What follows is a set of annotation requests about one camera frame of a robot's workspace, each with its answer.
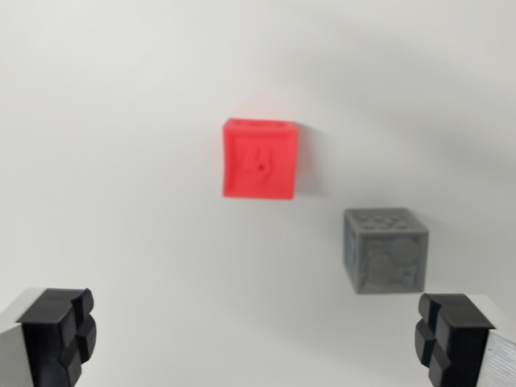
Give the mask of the black-tipped silver gripper right finger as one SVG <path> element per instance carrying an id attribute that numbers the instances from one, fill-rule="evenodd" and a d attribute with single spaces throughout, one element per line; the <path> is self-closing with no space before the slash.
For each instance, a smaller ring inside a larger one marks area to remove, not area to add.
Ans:
<path id="1" fill-rule="evenodd" d="M 414 331 L 433 386 L 515 386 L 515 321 L 487 296 L 424 293 Z"/>

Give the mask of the black-tipped silver gripper left finger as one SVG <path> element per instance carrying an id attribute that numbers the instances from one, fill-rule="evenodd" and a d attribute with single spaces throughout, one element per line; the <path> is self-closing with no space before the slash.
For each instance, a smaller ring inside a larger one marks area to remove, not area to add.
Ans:
<path id="1" fill-rule="evenodd" d="M 72 387 L 94 353 L 90 289 L 25 289 L 1 312 L 1 385 Z"/>

